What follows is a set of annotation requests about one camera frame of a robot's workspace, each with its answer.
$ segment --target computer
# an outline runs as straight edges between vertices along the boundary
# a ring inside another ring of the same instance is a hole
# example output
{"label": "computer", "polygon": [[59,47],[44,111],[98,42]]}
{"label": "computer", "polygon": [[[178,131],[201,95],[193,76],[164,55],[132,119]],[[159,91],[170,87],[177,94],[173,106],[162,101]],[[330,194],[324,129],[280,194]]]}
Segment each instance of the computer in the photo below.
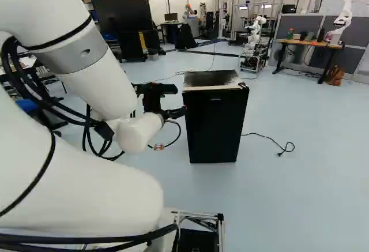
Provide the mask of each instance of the computer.
{"label": "computer", "polygon": [[165,21],[178,21],[178,13],[164,14]]}
{"label": "computer", "polygon": [[152,30],[149,0],[91,0],[104,33]]}

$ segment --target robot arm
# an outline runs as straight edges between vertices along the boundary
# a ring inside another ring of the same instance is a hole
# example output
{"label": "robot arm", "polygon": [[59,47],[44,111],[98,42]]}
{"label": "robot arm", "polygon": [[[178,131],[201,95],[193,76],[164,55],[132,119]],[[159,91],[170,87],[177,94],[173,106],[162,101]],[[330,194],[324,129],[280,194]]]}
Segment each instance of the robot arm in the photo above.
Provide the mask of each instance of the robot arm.
{"label": "robot arm", "polygon": [[[9,1],[0,1],[4,15],[0,30],[14,35],[98,112],[102,120],[118,120],[115,124],[123,124],[112,128],[122,149],[133,153],[145,149],[165,120],[161,114],[152,112],[137,119],[127,117],[137,106],[137,95],[82,1],[19,0],[14,3],[17,11]],[[127,132],[137,136],[135,145],[126,137]]]}
{"label": "robot arm", "polygon": [[[142,150],[170,117],[151,108],[138,119],[127,118],[136,108],[136,92],[81,0],[0,0],[0,9],[0,31],[11,33],[102,120],[114,123],[111,127],[124,150]],[[91,156],[51,135],[2,88],[0,102],[2,230],[122,236],[157,228],[163,191],[153,177]],[[31,192],[4,213],[44,168]]]}
{"label": "robot arm", "polygon": [[190,4],[186,4],[184,8],[185,8],[185,11],[182,15],[184,20],[188,19],[190,17],[190,14],[197,14],[197,10],[193,10]]}
{"label": "robot arm", "polygon": [[336,18],[334,21],[334,25],[338,27],[334,31],[330,31],[327,33],[326,40],[331,41],[331,44],[338,44],[340,37],[342,33],[345,31],[346,28],[348,28],[351,25],[351,19],[352,19],[352,2],[358,1],[358,0],[344,0],[345,5],[344,8],[339,15],[339,17]]}
{"label": "robot arm", "polygon": [[248,49],[254,49],[255,45],[259,43],[260,40],[260,31],[262,24],[266,23],[266,18],[262,16],[257,16],[254,24],[252,26],[246,26],[246,29],[251,30],[251,35],[247,37],[248,43],[247,48]]}

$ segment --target black box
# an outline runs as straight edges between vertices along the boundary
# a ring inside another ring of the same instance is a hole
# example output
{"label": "black box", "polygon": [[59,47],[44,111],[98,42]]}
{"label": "black box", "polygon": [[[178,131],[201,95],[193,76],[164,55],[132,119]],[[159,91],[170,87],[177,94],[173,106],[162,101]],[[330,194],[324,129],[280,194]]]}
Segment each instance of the black box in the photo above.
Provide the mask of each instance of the black box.
{"label": "black box", "polygon": [[190,163],[236,162],[248,93],[234,70],[186,73]]}

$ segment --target table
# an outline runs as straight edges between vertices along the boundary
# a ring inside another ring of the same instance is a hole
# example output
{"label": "table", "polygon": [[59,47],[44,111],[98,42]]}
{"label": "table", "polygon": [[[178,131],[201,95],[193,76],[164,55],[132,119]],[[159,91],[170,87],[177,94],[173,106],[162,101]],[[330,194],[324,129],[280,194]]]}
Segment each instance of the table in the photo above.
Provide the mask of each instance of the table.
{"label": "table", "polygon": [[183,22],[164,22],[160,24],[160,26],[165,30],[165,36],[168,43],[176,43],[179,36],[179,29],[182,24]]}
{"label": "table", "polygon": [[329,48],[329,51],[330,51],[329,59],[328,59],[328,62],[324,69],[323,74],[319,78],[318,84],[321,84],[324,82],[327,76],[328,70],[330,66],[332,65],[332,61],[333,61],[334,55],[336,54],[336,51],[342,50],[344,48],[344,45],[341,45],[341,44],[329,44],[328,42],[317,42],[316,39],[311,40],[311,41],[283,39],[283,40],[280,40],[279,42],[282,44],[282,49],[279,53],[277,68],[275,69],[275,71],[273,71],[273,74],[277,74],[278,72],[280,72],[282,69],[285,68],[281,64],[282,64],[283,55],[285,53],[286,47],[289,44],[298,45],[298,46],[316,46],[316,47]]}

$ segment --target black cable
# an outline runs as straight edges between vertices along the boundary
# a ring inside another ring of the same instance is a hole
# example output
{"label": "black cable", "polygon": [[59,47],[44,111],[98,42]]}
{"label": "black cable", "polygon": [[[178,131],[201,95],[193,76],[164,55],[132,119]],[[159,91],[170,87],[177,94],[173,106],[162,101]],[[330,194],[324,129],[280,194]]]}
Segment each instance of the black cable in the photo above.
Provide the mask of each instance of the black cable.
{"label": "black cable", "polygon": [[[54,99],[52,99],[49,96],[44,95],[43,92],[40,91],[40,88],[32,81],[28,78],[28,76],[25,74],[25,72],[23,71],[23,68],[19,62],[19,58],[18,58],[18,53],[17,53],[17,47],[20,45],[20,43],[17,41],[17,39],[15,37],[10,37],[9,38],[9,53],[10,53],[10,57],[12,59],[13,65],[16,68],[18,74],[20,75],[20,77],[23,79],[23,81],[34,91],[36,92],[43,100],[45,100],[46,102],[48,102],[50,105],[56,106],[60,109],[62,109],[63,111],[75,115],[81,119],[85,119],[85,115],[72,110],[71,108],[61,104],[58,101],[55,101]],[[91,119],[92,123],[96,123],[97,121],[94,119]]]}
{"label": "black cable", "polygon": [[178,136],[173,141],[171,141],[169,144],[165,145],[164,146],[165,148],[167,148],[167,147],[171,146],[172,144],[174,144],[179,139],[179,137],[182,133],[182,129],[180,128],[180,125],[179,125],[178,122],[175,122],[175,121],[166,121],[166,122],[176,124],[178,126],[179,131],[178,131]]}
{"label": "black cable", "polygon": [[[211,64],[210,68],[208,68],[207,70],[204,70],[205,72],[208,72],[210,69],[213,68],[214,60],[215,60],[215,48],[216,48],[216,39],[214,39],[213,61],[212,61],[212,64]],[[162,78],[162,79],[156,79],[156,80],[152,80],[152,81],[142,82],[142,83],[139,83],[138,85],[143,85],[143,84],[147,84],[147,83],[151,83],[151,82],[163,81],[163,80],[170,79],[170,78],[173,78],[173,77],[176,77],[176,76],[179,76],[179,75],[184,75],[188,72],[191,72],[191,71],[187,70],[187,71],[183,71],[183,72],[176,72],[172,76]]]}
{"label": "black cable", "polygon": [[10,67],[10,63],[9,63],[9,45],[10,42],[12,40],[11,39],[7,39],[3,46],[2,46],[2,53],[1,53],[1,59],[2,59],[2,63],[3,63],[3,68],[5,73],[7,74],[7,76],[9,77],[10,83],[16,88],[16,90],[24,97],[24,98],[29,98],[31,99],[35,104],[37,104],[40,108],[43,108],[49,112],[51,112],[52,114],[54,114],[55,116],[57,116],[60,119],[63,119],[65,121],[68,121],[69,123],[75,124],[75,125],[84,125],[84,122],[80,122],[80,121],[76,121],[72,118],[69,118],[66,115],[63,115],[61,112],[55,110],[54,108],[52,108],[50,106],[49,103],[43,101],[43,100],[39,100],[36,97],[34,97],[28,90],[27,88],[24,86],[23,82],[20,80],[19,77],[17,77],[13,71],[12,68]]}
{"label": "black cable", "polygon": [[[278,154],[277,154],[277,155],[278,155],[278,157],[282,156],[284,152],[292,152],[292,151],[294,151],[294,150],[295,150],[295,144],[293,144],[293,142],[290,142],[290,141],[288,141],[288,142],[286,143],[286,145],[284,146],[284,148],[283,148],[281,145],[279,145],[279,143],[278,143],[278,142],[276,142],[276,141],[275,141],[274,139],[272,139],[271,137],[263,136],[263,135],[260,135],[260,134],[258,134],[258,133],[242,134],[241,136],[249,136],[249,135],[256,135],[256,136],[263,137],[263,138],[267,138],[267,139],[269,139],[269,140],[273,141],[276,145],[278,145],[278,146],[283,150],[282,152],[280,152],[280,153],[278,153]],[[291,145],[292,145],[292,149],[287,150],[287,146],[288,146],[288,144],[291,144]]]}
{"label": "black cable", "polygon": [[254,78],[240,77],[240,79],[245,79],[245,80],[255,80],[257,78],[258,78],[258,76],[255,76]]}
{"label": "black cable", "polygon": [[310,49],[312,48],[312,46],[310,46],[309,48],[308,48],[308,50],[306,51],[306,53],[305,53],[305,57],[304,57],[304,64],[305,65],[307,65],[308,66],[308,64],[307,63],[305,63],[305,59],[306,59],[306,56],[307,56],[307,54],[309,53],[309,51],[310,51]]}
{"label": "black cable", "polygon": [[13,234],[0,234],[0,243],[30,243],[30,244],[43,244],[43,245],[83,245],[94,243],[116,243],[116,242],[135,242],[135,241],[148,241],[155,237],[159,238],[168,234],[174,230],[177,230],[177,224],[173,223],[160,228],[153,232],[148,232],[142,235],[136,236],[98,236],[98,237],[54,237],[54,236],[24,236]]}
{"label": "black cable", "polygon": [[[5,237],[4,242],[0,239],[0,248],[12,250],[12,251],[20,251],[20,252],[78,252],[80,249],[60,249],[60,248],[51,248],[44,246],[31,246],[24,245],[23,243],[36,243],[36,244],[63,244],[63,245],[75,245],[75,244],[91,244],[91,243],[116,243],[116,242],[126,242],[121,245],[116,245],[107,248],[100,248],[98,251],[121,251],[124,249],[128,249],[130,247],[140,245],[141,243],[151,243],[153,240],[157,238],[161,238],[173,231],[178,232],[177,224],[170,224],[163,228],[160,228],[154,232],[149,232],[143,235],[137,236],[128,236],[128,237],[102,237],[102,238],[48,238],[41,236],[18,236],[18,235],[8,235],[1,234],[1,238]],[[96,251],[96,249],[84,249],[85,251]]]}
{"label": "black cable", "polygon": [[19,205],[19,203],[21,203],[23,201],[23,199],[30,194],[30,192],[35,188],[35,186],[39,183],[39,181],[41,180],[42,176],[45,174],[52,156],[54,155],[54,151],[55,151],[55,144],[56,144],[56,140],[55,140],[55,136],[53,132],[50,132],[51,134],[51,145],[50,145],[50,149],[48,152],[48,155],[45,159],[45,162],[43,163],[40,171],[37,173],[36,177],[33,179],[33,181],[28,185],[28,187],[18,196],[17,199],[15,199],[9,206],[7,206],[5,209],[3,209],[0,212],[0,218],[4,215],[6,215],[7,213],[9,213],[12,209],[14,209],[17,205]]}
{"label": "black cable", "polygon": [[96,151],[95,147],[92,144],[92,139],[91,139],[90,115],[91,115],[91,107],[87,104],[86,105],[86,122],[85,122],[84,132],[83,132],[83,136],[82,136],[82,148],[83,148],[83,150],[86,151],[86,138],[87,138],[87,143],[88,143],[92,153],[95,156],[100,157],[100,158],[105,159],[105,160],[115,161],[116,159],[121,157],[125,152],[121,151],[121,153],[119,153],[118,155],[113,156],[113,157],[103,157],[105,152],[110,148],[110,146],[112,144],[112,139],[104,140],[104,144],[101,147],[100,151],[99,152]]}

